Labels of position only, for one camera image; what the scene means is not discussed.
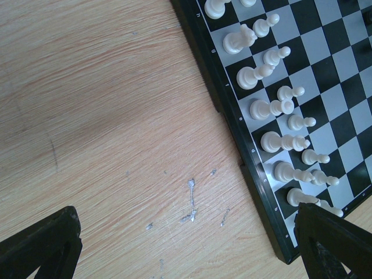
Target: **chessboard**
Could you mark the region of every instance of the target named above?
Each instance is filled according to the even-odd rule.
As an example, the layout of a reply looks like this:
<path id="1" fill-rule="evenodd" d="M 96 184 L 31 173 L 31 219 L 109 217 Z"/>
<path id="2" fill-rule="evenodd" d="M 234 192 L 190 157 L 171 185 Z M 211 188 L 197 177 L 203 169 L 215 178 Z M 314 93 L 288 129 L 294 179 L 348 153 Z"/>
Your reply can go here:
<path id="1" fill-rule="evenodd" d="M 363 21 L 372 1 L 257 0 L 246 8 L 240 0 L 232 0 L 219 19 L 206 15 L 206 0 L 171 1 L 212 101 L 235 139 L 244 162 L 241 170 L 271 244 L 279 259 L 289 264 L 299 254 L 294 236 L 298 208 L 287 202 L 290 189 L 326 200 L 342 209 L 344 217 L 372 193 L 372 25 Z M 227 34 L 239 32 L 242 24 L 252 28 L 258 19 L 275 13 L 280 21 L 267 36 L 238 54 L 224 50 Z M 251 90 L 238 85 L 240 69 L 263 65 L 267 50 L 284 46 L 290 47 L 291 54 L 281 59 L 272 75 Z M 293 99 L 293 114 L 314 117 L 315 126 L 292 131 L 290 115 L 271 115 L 266 120 L 251 117 L 252 102 L 277 99 L 283 85 L 305 89 Z M 329 155 L 330 162 L 308 166 L 301 152 L 267 153 L 260 139 L 268 131 L 302 135 L 311 142 L 309 149 Z M 338 177 L 339 184 L 279 182 L 273 174 L 278 162 L 289 162 L 300 170 L 322 170 Z"/>

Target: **white pawn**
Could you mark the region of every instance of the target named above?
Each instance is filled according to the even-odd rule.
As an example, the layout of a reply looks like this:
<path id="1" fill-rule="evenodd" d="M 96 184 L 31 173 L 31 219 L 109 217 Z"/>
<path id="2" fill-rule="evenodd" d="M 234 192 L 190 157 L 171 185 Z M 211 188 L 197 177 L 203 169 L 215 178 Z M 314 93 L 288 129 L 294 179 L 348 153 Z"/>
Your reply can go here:
<path id="1" fill-rule="evenodd" d="M 292 188 L 287 194 L 287 202 L 291 206 L 299 206 L 300 202 L 303 203 L 315 203 L 320 206 L 320 200 L 315 196 L 305 195 L 301 189 Z"/>
<path id="2" fill-rule="evenodd" d="M 291 49 L 287 46 L 282 47 L 278 51 L 273 49 L 267 51 L 263 56 L 263 61 L 265 64 L 278 66 L 280 59 L 286 58 L 289 54 L 291 54 Z"/>
<path id="3" fill-rule="evenodd" d="M 291 130 L 299 131 L 302 127 L 314 127 L 316 124 L 315 118 L 306 117 L 305 119 L 302 118 L 300 115 L 292 115 L 288 119 L 288 127 Z"/>
<path id="4" fill-rule="evenodd" d="M 301 158 L 302 158 L 302 162 L 304 164 L 308 164 L 309 166 L 311 166 L 312 164 L 316 162 L 327 164 L 331 160 L 331 158 L 328 155 L 323 155 L 323 154 L 318 155 L 312 149 L 307 149 L 303 151 Z"/>
<path id="5" fill-rule="evenodd" d="M 321 170 L 316 170 L 313 172 L 315 179 L 312 181 L 315 185 L 322 185 L 327 183 L 328 185 L 338 185 L 339 179 L 334 176 L 326 176 L 326 174 Z"/>
<path id="6" fill-rule="evenodd" d="M 295 104 L 292 100 L 284 99 L 283 101 L 274 100 L 267 103 L 264 100 L 256 100 L 251 104 L 249 112 L 255 120 L 265 120 L 271 114 L 278 116 L 284 113 L 290 115 L 295 109 Z"/>
<path id="7" fill-rule="evenodd" d="M 284 135 L 282 138 L 277 132 L 270 131 L 264 133 L 261 138 L 261 147 L 268 153 L 275 153 L 280 148 L 284 150 L 303 151 L 310 146 L 310 141 L 301 135 Z"/>
<path id="8" fill-rule="evenodd" d="M 341 209 L 338 209 L 338 208 L 335 208 L 335 207 L 332 208 L 330 206 L 330 204 L 323 199 L 320 200 L 320 207 L 325 209 L 326 211 L 329 211 L 329 212 L 337 215 L 338 217 L 342 217 L 344 215 L 344 212 Z"/>
<path id="9" fill-rule="evenodd" d="M 243 89 L 252 89 L 257 85 L 257 82 L 264 77 L 268 77 L 275 69 L 272 65 L 264 64 L 253 70 L 251 67 L 241 68 L 237 74 L 237 82 Z"/>
<path id="10" fill-rule="evenodd" d="M 279 100 L 283 99 L 292 99 L 293 97 L 302 96 L 305 93 L 305 89 L 303 87 L 296 87 L 291 89 L 289 86 L 282 86 L 278 89 L 277 96 Z"/>
<path id="11" fill-rule="evenodd" d="M 256 33 L 257 37 L 265 37 L 270 31 L 270 27 L 273 27 L 275 24 L 277 24 L 279 20 L 280 17 L 276 13 L 269 16 L 266 20 L 257 19 L 257 21 L 253 24 L 253 30 Z"/>
<path id="12" fill-rule="evenodd" d="M 290 182 L 291 180 L 311 182 L 314 176 L 306 170 L 295 170 L 290 163 L 280 162 L 274 170 L 275 178 L 281 182 Z"/>
<path id="13" fill-rule="evenodd" d="M 231 0 L 207 0 L 204 10 L 211 19 L 219 19 L 225 14 L 225 4 Z"/>
<path id="14" fill-rule="evenodd" d="M 256 0 L 240 0 L 240 3 L 242 3 L 242 5 L 244 7 L 252 7 L 255 3 L 256 3 Z"/>
<path id="15" fill-rule="evenodd" d="M 240 32 L 229 33 L 223 39 L 223 48 L 229 54 L 241 52 L 243 48 L 250 47 L 257 40 L 256 34 L 246 24 L 240 25 Z"/>

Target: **wood grain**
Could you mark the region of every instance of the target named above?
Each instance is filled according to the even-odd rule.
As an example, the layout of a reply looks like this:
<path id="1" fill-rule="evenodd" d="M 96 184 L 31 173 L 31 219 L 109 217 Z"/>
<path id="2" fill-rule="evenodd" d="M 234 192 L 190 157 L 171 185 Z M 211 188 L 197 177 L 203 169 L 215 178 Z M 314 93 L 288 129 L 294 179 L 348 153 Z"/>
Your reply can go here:
<path id="1" fill-rule="evenodd" d="M 74 278 L 306 278 L 270 246 L 168 0 L 2 0 L 0 36 L 0 240 L 74 205 Z M 348 220 L 372 231 L 371 208 Z"/>

